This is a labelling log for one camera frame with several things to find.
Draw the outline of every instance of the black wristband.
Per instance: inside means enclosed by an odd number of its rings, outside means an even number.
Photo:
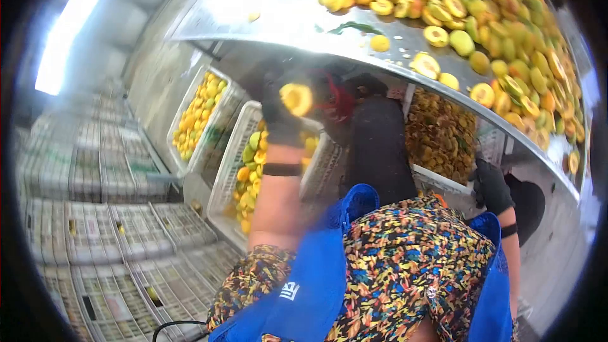
[[[278,163],[267,163],[264,164],[264,175],[266,176],[300,176],[302,173],[301,164],[278,164]]]
[[[513,234],[517,234],[517,224],[505,226],[500,229],[500,239],[505,239],[506,237],[511,236]]]

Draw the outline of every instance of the black cable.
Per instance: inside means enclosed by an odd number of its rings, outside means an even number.
[[[166,328],[168,326],[181,325],[181,324],[195,324],[195,325],[203,325],[203,326],[207,325],[207,323],[204,323],[202,321],[171,321],[168,323],[164,323],[164,324],[160,325],[159,327],[157,327],[156,330],[154,331],[154,334],[152,334],[152,342],[156,342],[156,338],[158,337],[158,334],[164,328]],[[209,334],[209,332],[207,331],[207,329],[205,329],[205,331],[202,332],[202,337],[205,337],[207,334]]]

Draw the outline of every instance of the black pants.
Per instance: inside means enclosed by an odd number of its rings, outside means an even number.
[[[511,174],[505,181],[516,204],[519,244],[523,245],[541,223],[545,196],[536,184],[521,182]],[[406,150],[403,112],[394,99],[372,96],[354,110],[341,194],[358,183],[373,186],[381,206],[418,195]]]

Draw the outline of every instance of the stainless steel table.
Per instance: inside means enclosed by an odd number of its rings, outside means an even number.
[[[259,12],[260,17],[250,22],[249,14],[253,12]],[[355,29],[346,29],[342,35],[319,32],[319,28],[327,31],[347,21],[366,23],[380,29],[389,37],[391,48],[384,53],[373,52],[369,48],[371,35],[361,34]],[[497,126],[540,159],[566,186],[574,199],[579,201],[586,174],[589,138],[587,137],[585,151],[581,151],[582,164],[576,177],[566,174],[562,168],[562,159],[572,149],[566,137],[551,135],[549,149],[545,152],[506,120],[469,98],[467,88],[479,82],[489,82],[491,74],[482,76],[475,73],[468,61],[451,48],[431,47],[422,36],[424,27],[425,24],[420,19],[377,16],[367,7],[353,7],[332,14],[317,0],[196,0],[189,11],[177,19],[169,38],[195,44],[216,40],[274,43],[374,65],[458,103]],[[456,76],[460,81],[461,92],[410,70],[409,63],[419,51],[428,52],[437,59],[442,72]]]

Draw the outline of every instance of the crate of yellow peaches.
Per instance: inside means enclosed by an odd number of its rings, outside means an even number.
[[[225,128],[218,124],[223,117],[217,113],[227,114],[229,119],[239,110],[238,105],[245,95],[242,88],[221,72],[209,66],[201,67],[167,134],[167,144],[179,174],[191,171],[193,161],[210,155],[211,151],[203,152],[204,147],[200,144],[212,139],[208,135],[211,128]]]
[[[308,118],[301,120],[303,130],[300,138],[304,143],[305,155],[302,158],[300,198],[307,198],[323,191],[342,148],[324,132],[321,123]],[[262,186],[267,137],[261,103],[245,103],[209,198],[209,220],[242,248]]]

